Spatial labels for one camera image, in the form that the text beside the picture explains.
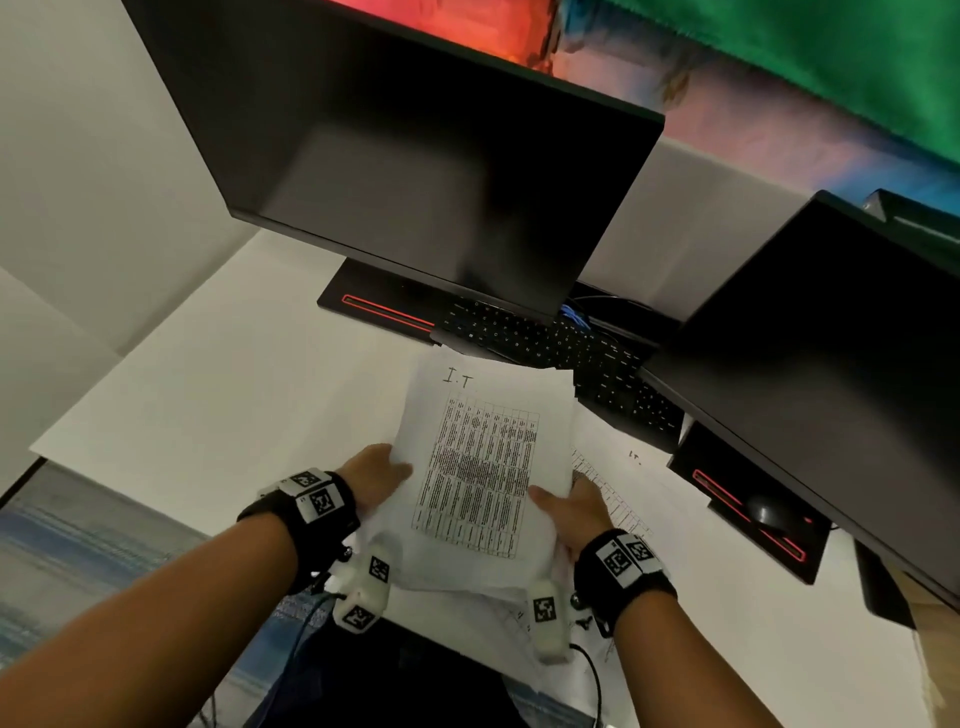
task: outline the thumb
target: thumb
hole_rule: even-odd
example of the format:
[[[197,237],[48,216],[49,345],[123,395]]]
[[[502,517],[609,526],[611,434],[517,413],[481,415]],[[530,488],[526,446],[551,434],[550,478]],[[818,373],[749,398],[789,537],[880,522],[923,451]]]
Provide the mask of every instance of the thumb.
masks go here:
[[[527,488],[527,493],[530,494],[530,499],[534,501],[537,507],[548,516],[553,515],[553,509],[556,507],[557,501],[561,500],[549,491],[544,491],[539,485],[531,485]]]
[[[394,471],[394,476],[396,477],[396,482],[402,483],[412,474],[414,474],[414,467],[410,463],[395,463],[390,466]]]

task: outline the green cloth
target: green cloth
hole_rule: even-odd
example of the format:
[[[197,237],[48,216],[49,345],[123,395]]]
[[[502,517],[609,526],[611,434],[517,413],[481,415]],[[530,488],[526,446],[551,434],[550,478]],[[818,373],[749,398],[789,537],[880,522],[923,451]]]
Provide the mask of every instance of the green cloth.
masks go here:
[[[610,0],[960,162],[960,0]]]

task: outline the wrist strap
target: wrist strap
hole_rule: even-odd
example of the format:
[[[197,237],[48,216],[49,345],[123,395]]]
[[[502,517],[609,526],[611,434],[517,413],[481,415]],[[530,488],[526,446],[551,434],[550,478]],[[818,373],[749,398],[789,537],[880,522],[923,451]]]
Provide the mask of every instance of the wrist strap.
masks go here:
[[[660,559],[643,539],[621,528],[600,534],[580,552],[573,584],[604,637],[612,635],[620,613],[644,592],[677,596]]]
[[[238,521],[257,513],[273,513],[287,527],[297,550],[297,577],[288,594],[302,592],[312,572],[329,570],[343,552],[343,540],[360,527],[356,500],[336,473],[311,468],[260,491]]]

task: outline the black mouse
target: black mouse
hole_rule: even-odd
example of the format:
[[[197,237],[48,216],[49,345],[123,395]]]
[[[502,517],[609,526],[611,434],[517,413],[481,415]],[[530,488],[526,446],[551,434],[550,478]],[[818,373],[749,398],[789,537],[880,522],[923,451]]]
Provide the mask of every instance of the black mouse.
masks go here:
[[[747,514],[761,528],[778,535],[797,534],[803,530],[802,520],[781,501],[770,496],[747,499]]]

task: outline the hand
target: hand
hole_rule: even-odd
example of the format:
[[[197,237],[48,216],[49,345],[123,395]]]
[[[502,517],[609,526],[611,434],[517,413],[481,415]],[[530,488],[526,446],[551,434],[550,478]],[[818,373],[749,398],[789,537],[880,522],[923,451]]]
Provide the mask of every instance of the hand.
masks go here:
[[[531,485],[528,492],[537,507],[553,520],[557,538],[569,549],[574,564],[584,546],[613,528],[600,489],[581,473],[573,474],[570,497],[556,497],[536,485]]]
[[[370,513],[390,497],[400,483],[414,471],[409,463],[390,462],[390,451],[393,448],[394,446],[387,443],[367,445],[337,468],[337,474],[350,487],[353,499],[357,501],[357,511],[361,515]]]

